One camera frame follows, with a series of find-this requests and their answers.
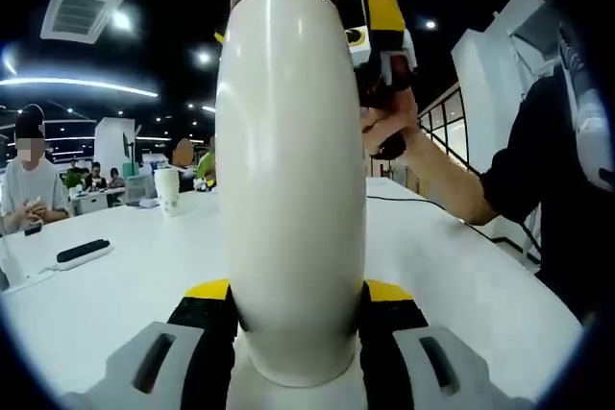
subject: smartphone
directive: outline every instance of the smartphone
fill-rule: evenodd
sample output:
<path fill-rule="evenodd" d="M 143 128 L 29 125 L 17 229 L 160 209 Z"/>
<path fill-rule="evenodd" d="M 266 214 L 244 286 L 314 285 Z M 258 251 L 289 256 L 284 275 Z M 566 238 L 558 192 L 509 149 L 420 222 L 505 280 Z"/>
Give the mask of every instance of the smartphone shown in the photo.
<path fill-rule="evenodd" d="M 32 235 L 36 234 L 37 232 L 40 232 L 41 229 L 42 223 L 31 223 L 28 225 L 27 228 L 24 229 L 23 233 L 26 235 Z"/>

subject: yellow part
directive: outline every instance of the yellow part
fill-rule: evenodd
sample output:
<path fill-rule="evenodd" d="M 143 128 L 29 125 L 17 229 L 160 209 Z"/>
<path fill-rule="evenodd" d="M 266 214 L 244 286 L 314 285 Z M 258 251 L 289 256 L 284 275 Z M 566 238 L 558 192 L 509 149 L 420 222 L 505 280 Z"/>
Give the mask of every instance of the yellow part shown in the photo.
<path fill-rule="evenodd" d="M 369 294 L 372 301 L 404 301 L 412 300 L 409 293 L 402 287 L 392 283 L 380 282 L 379 280 L 365 280 L 369 287 Z"/>
<path fill-rule="evenodd" d="M 400 31 L 406 28 L 397 0 L 367 0 L 372 31 Z"/>
<path fill-rule="evenodd" d="M 192 287 L 185 292 L 185 296 L 188 298 L 203 298 L 211 300 L 224 300 L 227 298 L 227 291 L 229 290 L 229 280 L 227 278 L 221 278 L 219 280 L 213 280 L 211 282 L 205 282 L 196 287 Z"/>

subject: gray gripper part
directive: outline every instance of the gray gripper part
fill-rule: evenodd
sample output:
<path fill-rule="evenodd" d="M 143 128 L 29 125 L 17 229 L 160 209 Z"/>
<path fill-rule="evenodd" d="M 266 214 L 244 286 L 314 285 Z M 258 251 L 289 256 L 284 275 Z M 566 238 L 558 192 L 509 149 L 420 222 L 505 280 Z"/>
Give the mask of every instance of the gray gripper part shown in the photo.
<path fill-rule="evenodd" d="M 62 406 L 70 410 L 179 410 L 185 374 L 202 333 L 201 328 L 191 326 L 149 324 L 107 359 L 101 381 L 83 394 L 62 396 Z M 153 361 L 160 360 L 160 368 L 152 367 Z M 145 378 L 146 370 L 157 375 Z M 151 381 L 150 389 L 138 389 L 143 380 Z"/>
<path fill-rule="evenodd" d="M 533 403 L 509 398 L 489 380 L 486 362 L 447 328 L 393 333 L 410 377 L 415 410 L 526 410 Z"/>

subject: window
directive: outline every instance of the window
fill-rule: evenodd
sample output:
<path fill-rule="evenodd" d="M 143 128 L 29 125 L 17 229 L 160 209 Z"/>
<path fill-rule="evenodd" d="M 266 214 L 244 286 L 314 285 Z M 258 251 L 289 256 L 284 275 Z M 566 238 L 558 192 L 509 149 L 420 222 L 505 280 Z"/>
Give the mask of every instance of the window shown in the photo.
<path fill-rule="evenodd" d="M 445 100 L 421 114 L 421 128 L 433 143 L 457 164 L 467 167 L 468 144 L 465 110 L 457 89 Z"/>

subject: air conditioning vent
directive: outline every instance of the air conditioning vent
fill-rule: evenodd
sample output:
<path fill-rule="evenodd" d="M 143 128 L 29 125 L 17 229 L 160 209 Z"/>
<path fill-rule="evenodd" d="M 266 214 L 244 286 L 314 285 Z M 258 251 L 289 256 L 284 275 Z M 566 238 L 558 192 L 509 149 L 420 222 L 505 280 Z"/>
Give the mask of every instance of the air conditioning vent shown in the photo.
<path fill-rule="evenodd" d="M 40 38 L 95 43 L 123 0 L 51 0 Z"/>

